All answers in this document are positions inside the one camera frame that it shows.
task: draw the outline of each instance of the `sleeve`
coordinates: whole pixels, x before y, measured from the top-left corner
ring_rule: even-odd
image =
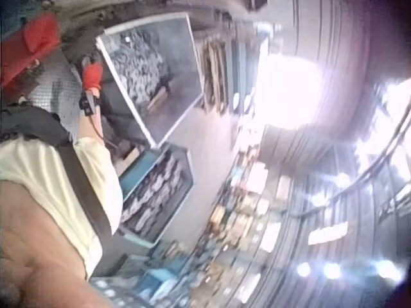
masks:
[[[123,210],[123,194],[111,162],[110,152],[105,146],[89,137],[80,138],[74,145],[74,149],[114,233],[119,226]]]

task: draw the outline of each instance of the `red glove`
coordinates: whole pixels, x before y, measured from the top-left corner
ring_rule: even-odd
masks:
[[[103,65],[101,62],[89,64],[83,69],[83,90],[97,88],[101,90],[100,81],[103,76]]]

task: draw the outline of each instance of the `display shelf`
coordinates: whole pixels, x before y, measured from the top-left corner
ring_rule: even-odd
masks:
[[[147,150],[123,173],[120,184],[125,203],[119,229],[125,239],[152,248],[194,185],[189,151],[174,144]]]

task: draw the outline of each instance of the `bright light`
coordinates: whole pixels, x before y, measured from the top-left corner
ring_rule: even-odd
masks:
[[[240,103],[240,93],[235,93],[234,97],[232,98],[232,109],[236,110],[239,103]]]
[[[336,178],[335,178],[335,183],[339,188],[346,188],[349,186],[351,183],[349,176],[345,173],[340,173]]]
[[[259,232],[259,231],[261,231],[263,228],[264,228],[264,224],[263,224],[263,223],[259,223],[259,224],[257,225],[256,230]]]
[[[301,277],[307,277],[311,273],[310,265],[307,262],[298,265],[297,273]]]
[[[327,198],[323,192],[320,192],[311,197],[311,202],[315,207],[325,207],[327,205]]]
[[[241,300],[243,304],[247,303],[251,294],[254,292],[258,282],[261,278],[261,274],[253,275],[246,279],[242,287],[239,289],[237,298]]]
[[[245,96],[245,99],[244,99],[244,111],[246,111],[250,107],[250,104],[251,104],[251,96],[247,95]]]
[[[348,221],[344,223],[339,223],[332,227],[327,227],[323,229],[316,229],[310,232],[308,236],[308,244],[324,244],[331,241],[336,241],[346,236],[348,232]]]
[[[365,170],[368,169],[370,166],[369,159],[368,159],[368,154],[366,153],[365,150],[365,144],[362,141],[358,141],[356,143],[356,151],[355,151],[355,156],[357,156],[358,159],[358,171],[360,173],[363,173]]]
[[[225,296],[227,296],[228,294],[230,294],[230,292],[231,292],[231,288],[230,288],[230,287],[227,287],[227,288],[225,288],[223,294],[224,294]]]
[[[377,272],[381,278],[391,279],[394,282],[400,282],[402,280],[402,274],[397,267],[389,260],[383,260],[377,263]]]
[[[387,104],[387,111],[395,124],[398,124],[404,115],[411,97],[411,79],[398,85],[389,85],[383,96],[383,103]]]
[[[302,58],[260,57],[256,117],[262,123],[294,130],[314,121],[320,101],[321,73]]]
[[[326,263],[324,265],[324,275],[328,279],[338,279],[341,277],[341,268],[337,263]]]
[[[406,181],[411,180],[410,169],[404,149],[398,146],[391,156],[391,163],[397,169],[398,174]]]
[[[273,251],[275,242],[277,242],[278,233],[280,232],[281,223],[269,223],[265,229],[263,239],[261,240],[260,249],[270,253]]]

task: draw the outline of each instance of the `metal grille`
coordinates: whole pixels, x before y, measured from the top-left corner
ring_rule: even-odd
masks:
[[[71,72],[63,52],[52,52],[42,61],[44,72],[37,78],[40,84],[28,96],[37,107],[57,113],[73,140],[77,139],[80,109],[78,100],[82,86]]]

